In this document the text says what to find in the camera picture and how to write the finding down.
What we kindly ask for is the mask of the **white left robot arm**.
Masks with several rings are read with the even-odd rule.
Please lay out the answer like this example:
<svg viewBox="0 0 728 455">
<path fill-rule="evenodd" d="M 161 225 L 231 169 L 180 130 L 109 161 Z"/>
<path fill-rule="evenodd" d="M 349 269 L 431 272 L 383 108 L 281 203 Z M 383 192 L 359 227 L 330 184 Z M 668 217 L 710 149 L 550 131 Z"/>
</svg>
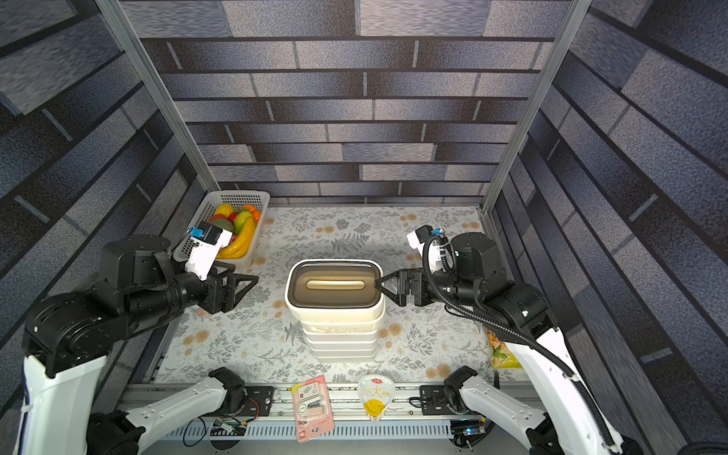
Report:
<svg viewBox="0 0 728 455">
<path fill-rule="evenodd" d="M 199 306 L 227 313 L 258 278 L 210 260 L 202 270 L 176 267 L 170 242 L 132 235 L 102 249 L 98 277 L 82 292 L 30 307 L 25 323 L 25 399 L 19 454 L 140 454 L 181 425 L 246 401 L 244 380 L 219 368 L 197 384 L 131 411 L 93 413 L 100 373 L 113 346 L 140 324 Z"/>
</svg>

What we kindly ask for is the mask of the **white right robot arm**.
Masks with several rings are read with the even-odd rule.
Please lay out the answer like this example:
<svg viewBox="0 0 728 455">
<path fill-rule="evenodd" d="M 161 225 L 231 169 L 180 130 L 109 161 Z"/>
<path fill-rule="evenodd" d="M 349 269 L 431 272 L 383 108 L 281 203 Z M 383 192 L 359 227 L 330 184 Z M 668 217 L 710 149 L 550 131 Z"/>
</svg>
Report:
<svg viewBox="0 0 728 455">
<path fill-rule="evenodd" d="M 457 413 L 479 414 L 532 454 L 639 454 L 633 439 L 608 421 L 583 382 L 540 290 L 506 275 L 497 244 L 481 232 L 457 234 L 424 225 L 408 235 L 422 258 L 375 282 L 399 306 L 441 303 L 494 333 L 528 375 L 542 409 L 528 407 L 488 384 L 470 367 L 445 380 Z"/>
</svg>

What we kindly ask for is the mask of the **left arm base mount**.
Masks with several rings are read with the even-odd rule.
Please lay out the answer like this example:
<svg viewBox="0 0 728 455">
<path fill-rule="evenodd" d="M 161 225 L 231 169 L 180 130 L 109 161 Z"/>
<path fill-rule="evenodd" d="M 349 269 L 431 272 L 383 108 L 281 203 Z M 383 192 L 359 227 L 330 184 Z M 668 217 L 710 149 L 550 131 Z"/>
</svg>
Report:
<svg viewBox="0 0 728 455">
<path fill-rule="evenodd" d="M 275 392 L 272 386 L 247 386 L 245 400 L 229 416 L 238 420 L 268 417 Z"/>
</svg>

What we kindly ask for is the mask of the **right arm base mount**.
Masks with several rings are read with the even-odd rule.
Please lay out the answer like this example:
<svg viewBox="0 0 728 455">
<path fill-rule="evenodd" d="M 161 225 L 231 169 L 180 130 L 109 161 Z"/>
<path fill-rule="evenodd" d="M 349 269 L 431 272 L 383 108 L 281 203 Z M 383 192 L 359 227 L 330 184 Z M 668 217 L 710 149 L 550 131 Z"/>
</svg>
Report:
<svg viewBox="0 0 728 455">
<path fill-rule="evenodd" d="M 455 412 L 449 407 L 443 384 L 421 385 L 419 399 L 422 415 L 455 415 Z"/>
</svg>

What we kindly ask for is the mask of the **wooden lid tissue box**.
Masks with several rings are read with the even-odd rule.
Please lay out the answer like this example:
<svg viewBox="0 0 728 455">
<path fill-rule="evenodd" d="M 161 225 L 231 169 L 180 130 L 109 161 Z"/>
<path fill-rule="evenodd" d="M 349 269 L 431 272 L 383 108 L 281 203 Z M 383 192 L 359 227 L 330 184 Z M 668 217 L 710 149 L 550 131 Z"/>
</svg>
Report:
<svg viewBox="0 0 728 455">
<path fill-rule="evenodd" d="M 308 341 L 318 344 L 373 343 L 377 340 L 378 334 L 379 331 L 366 333 L 313 333 L 304 331 Z"/>
</svg>

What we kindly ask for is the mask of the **dark brown lid tissue box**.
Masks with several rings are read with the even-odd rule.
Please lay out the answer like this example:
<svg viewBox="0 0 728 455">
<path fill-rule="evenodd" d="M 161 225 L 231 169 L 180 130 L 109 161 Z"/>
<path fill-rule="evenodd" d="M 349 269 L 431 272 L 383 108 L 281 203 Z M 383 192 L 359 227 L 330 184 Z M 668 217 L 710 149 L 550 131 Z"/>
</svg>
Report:
<svg viewBox="0 0 728 455">
<path fill-rule="evenodd" d="M 300 322 L 369 322 L 385 311 L 385 298 L 375 287 L 382 277 L 370 260 L 302 260 L 288 274 L 284 300 Z"/>
</svg>

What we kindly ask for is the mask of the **grey lid tissue box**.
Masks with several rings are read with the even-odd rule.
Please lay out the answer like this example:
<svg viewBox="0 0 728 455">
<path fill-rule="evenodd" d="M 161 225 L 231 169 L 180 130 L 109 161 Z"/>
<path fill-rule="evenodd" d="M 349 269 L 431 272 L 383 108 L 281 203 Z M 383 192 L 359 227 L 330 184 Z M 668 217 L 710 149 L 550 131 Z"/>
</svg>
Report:
<svg viewBox="0 0 728 455">
<path fill-rule="evenodd" d="M 321 363 L 367 363 L 375 360 L 375 355 L 371 356 L 316 356 L 316 361 Z"/>
<path fill-rule="evenodd" d="M 377 342 L 374 341 L 340 341 L 340 342 L 318 342 L 307 339 L 307 345 L 317 352 L 354 352 L 373 351 L 377 349 Z"/>
<path fill-rule="evenodd" d="M 311 349 L 316 356 L 371 356 L 377 354 L 377 348 L 368 350 L 317 350 Z"/>
</svg>

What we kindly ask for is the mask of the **brown lid rounded tissue box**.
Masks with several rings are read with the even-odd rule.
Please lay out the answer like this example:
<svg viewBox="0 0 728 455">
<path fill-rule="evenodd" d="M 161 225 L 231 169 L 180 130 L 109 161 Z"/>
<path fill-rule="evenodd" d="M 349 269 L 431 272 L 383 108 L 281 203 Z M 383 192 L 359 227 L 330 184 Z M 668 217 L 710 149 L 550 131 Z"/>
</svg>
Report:
<svg viewBox="0 0 728 455">
<path fill-rule="evenodd" d="M 301 327 L 315 334 L 358 334 L 379 330 L 384 323 L 385 313 L 373 320 L 362 322 L 301 322 Z"/>
</svg>

